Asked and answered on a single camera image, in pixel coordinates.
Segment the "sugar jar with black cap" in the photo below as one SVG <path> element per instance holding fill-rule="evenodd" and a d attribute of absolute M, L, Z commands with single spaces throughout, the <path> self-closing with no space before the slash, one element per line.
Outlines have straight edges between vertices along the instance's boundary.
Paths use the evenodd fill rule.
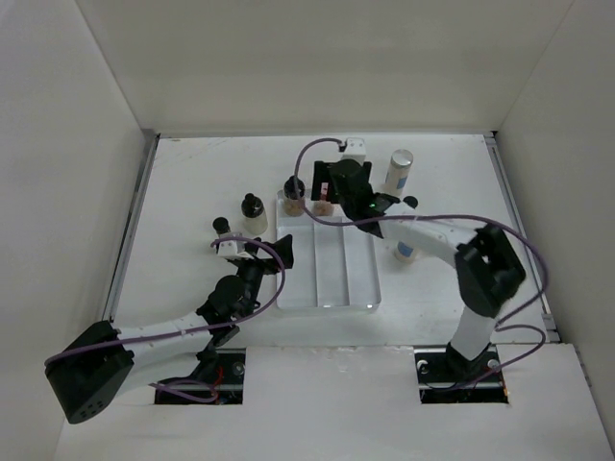
<path fill-rule="evenodd" d="M 240 207 L 244 216 L 246 231 L 253 235 L 263 234 L 267 230 L 268 220 L 261 198 L 253 193 L 248 193 L 244 196 Z"/>

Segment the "pink lid spice jar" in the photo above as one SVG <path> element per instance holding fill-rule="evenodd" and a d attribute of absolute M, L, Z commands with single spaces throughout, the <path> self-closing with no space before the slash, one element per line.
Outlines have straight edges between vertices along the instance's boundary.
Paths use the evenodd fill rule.
<path fill-rule="evenodd" d="M 330 203 L 328 198 L 329 192 L 329 184 L 327 182 L 322 182 L 320 184 L 319 192 L 318 192 L 318 200 L 313 202 L 313 214 L 317 217 L 323 216 L 332 216 L 333 215 L 333 204 Z"/>

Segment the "brown lump jar black cap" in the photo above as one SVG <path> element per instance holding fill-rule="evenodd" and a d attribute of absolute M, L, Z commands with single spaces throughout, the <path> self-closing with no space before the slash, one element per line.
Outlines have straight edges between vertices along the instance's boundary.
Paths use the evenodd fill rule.
<path fill-rule="evenodd" d="M 283 211 L 287 216 L 298 217 L 304 213 L 305 184 L 291 176 L 283 185 Z"/>

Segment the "white bead bottle silver lid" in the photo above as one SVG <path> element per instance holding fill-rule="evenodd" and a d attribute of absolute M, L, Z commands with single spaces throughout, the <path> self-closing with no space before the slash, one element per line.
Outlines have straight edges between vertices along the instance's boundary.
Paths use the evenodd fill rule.
<path fill-rule="evenodd" d="M 406 186 L 414 156 L 406 149 L 394 151 L 390 157 L 384 182 L 384 191 L 393 196 L 400 196 Z"/>

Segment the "small black cap spice bottle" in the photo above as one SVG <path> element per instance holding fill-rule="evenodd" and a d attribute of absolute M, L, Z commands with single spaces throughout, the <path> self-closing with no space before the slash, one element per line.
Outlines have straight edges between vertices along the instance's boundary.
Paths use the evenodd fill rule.
<path fill-rule="evenodd" d="M 403 202 L 412 209 L 416 209 L 419 205 L 419 201 L 414 196 L 405 196 Z"/>

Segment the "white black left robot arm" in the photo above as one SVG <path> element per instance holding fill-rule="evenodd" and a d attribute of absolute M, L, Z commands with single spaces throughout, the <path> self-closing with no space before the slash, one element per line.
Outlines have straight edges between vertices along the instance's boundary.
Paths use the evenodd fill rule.
<path fill-rule="evenodd" d="M 218 348 L 239 333 L 240 324 L 267 309 L 258 300 L 262 280 L 284 278 L 293 267 L 292 235 L 275 242 L 247 238 L 233 232 L 224 217 L 215 218 L 212 227 L 217 238 L 211 246 L 236 272 L 216 282 L 200 307 L 145 327 L 96 322 L 46 360 L 45 376 L 70 424 L 92 419 L 135 387 L 174 394 L 180 385 L 208 381 Z"/>

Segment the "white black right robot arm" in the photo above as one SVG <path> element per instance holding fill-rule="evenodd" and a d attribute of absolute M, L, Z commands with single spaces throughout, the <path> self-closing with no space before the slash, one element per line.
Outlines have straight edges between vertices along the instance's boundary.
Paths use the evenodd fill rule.
<path fill-rule="evenodd" d="M 341 206 L 346 222 L 376 238 L 421 250 L 455 269 L 464 303 L 457 329 L 446 346 L 445 365 L 452 379 L 472 379 L 480 371 L 505 303 L 515 296 L 526 271 L 504 231 L 494 224 L 467 228 L 444 219 L 412 217 L 408 200 L 377 193 L 371 167 L 351 158 L 314 162 L 312 198 Z"/>

